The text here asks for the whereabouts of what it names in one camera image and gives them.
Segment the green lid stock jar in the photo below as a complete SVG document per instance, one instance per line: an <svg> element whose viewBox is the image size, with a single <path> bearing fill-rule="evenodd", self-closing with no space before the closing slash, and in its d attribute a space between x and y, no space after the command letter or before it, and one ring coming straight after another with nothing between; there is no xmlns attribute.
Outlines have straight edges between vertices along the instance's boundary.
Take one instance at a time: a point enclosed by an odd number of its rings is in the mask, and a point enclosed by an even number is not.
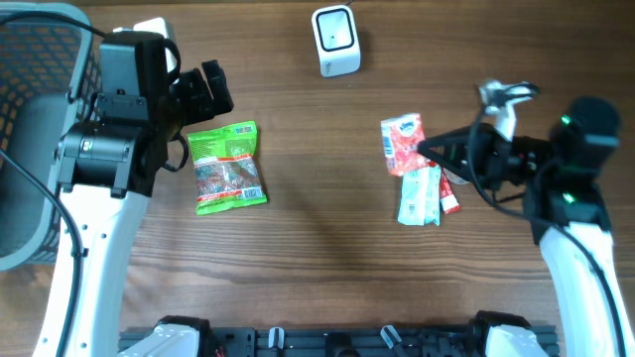
<svg viewBox="0 0 635 357"><path fill-rule="evenodd" d="M447 180L455 183L455 184L459 184L459 185L465 185L468 184L468 180L461 178L460 176L452 173L451 171L447 170L447 169L443 169L444 175L446 176Z"/></svg>

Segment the red snack stick wrapper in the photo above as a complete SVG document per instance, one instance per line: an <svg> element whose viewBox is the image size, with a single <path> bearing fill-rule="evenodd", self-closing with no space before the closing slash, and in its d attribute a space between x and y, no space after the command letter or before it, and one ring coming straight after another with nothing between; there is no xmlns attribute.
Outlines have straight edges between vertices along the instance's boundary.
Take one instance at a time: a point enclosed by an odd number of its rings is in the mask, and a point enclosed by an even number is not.
<svg viewBox="0 0 635 357"><path fill-rule="evenodd" d="M452 213L459 212L460 204L451 189L450 182L447 179L443 168L433 161L429 161L429 166L432 168L437 168L441 170L440 203L441 203L441 209L443 213L452 214Z"/></svg>

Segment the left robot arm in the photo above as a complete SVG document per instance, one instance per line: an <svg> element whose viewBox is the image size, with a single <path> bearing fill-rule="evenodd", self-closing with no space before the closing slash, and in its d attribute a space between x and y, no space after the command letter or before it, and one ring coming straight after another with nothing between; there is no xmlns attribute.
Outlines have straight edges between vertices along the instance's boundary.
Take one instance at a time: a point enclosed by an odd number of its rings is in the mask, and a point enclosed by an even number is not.
<svg viewBox="0 0 635 357"><path fill-rule="evenodd" d="M99 54L100 88L56 152L63 224L39 356L116 354L129 256L169 146L233 108L219 62L168 66L180 52L160 34L109 33Z"/></svg>

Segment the green gummy candy bag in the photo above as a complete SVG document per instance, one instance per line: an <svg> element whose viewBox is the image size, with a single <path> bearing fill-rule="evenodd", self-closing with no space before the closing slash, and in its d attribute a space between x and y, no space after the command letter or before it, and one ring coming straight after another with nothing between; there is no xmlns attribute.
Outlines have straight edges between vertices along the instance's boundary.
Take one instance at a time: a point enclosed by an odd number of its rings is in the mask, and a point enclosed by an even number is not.
<svg viewBox="0 0 635 357"><path fill-rule="evenodd" d="M196 178L195 213L207 215L266 203L254 156L254 121L188 134Z"/></svg>

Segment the mint green wipes pack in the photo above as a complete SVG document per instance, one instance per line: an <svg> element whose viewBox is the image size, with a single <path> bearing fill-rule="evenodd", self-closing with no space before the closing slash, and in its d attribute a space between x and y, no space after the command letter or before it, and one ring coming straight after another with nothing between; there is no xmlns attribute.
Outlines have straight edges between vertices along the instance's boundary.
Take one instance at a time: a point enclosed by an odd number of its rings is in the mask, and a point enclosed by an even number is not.
<svg viewBox="0 0 635 357"><path fill-rule="evenodd" d="M441 223L441 168L425 167L403 176L398 222L408 226Z"/></svg>

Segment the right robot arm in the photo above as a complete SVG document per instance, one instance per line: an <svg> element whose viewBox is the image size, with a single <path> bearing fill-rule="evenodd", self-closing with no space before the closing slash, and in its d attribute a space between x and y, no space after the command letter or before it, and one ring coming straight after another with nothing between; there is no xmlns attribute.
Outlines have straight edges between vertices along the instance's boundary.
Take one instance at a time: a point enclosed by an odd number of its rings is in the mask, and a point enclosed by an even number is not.
<svg viewBox="0 0 635 357"><path fill-rule="evenodd" d="M612 224L596 182L619 145L620 115L609 102L582 96L548 139L518 136L515 107L530 98L486 99L471 125L420 142L418 152L472 182L494 209L530 224L556 288L570 355L631 356Z"/></svg>

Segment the red white tissue pack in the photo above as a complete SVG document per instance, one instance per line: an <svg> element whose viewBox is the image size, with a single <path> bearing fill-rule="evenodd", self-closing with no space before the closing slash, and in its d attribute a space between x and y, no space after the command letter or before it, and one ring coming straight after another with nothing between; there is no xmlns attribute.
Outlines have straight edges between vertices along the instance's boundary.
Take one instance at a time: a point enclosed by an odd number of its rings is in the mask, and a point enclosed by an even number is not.
<svg viewBox="0 0 635 357"><path fill-rule="evenodd" d="M380 123L388 173L395 177L422 169L428 160L418 152L426 139L421 115L408 113Z"/></svg>

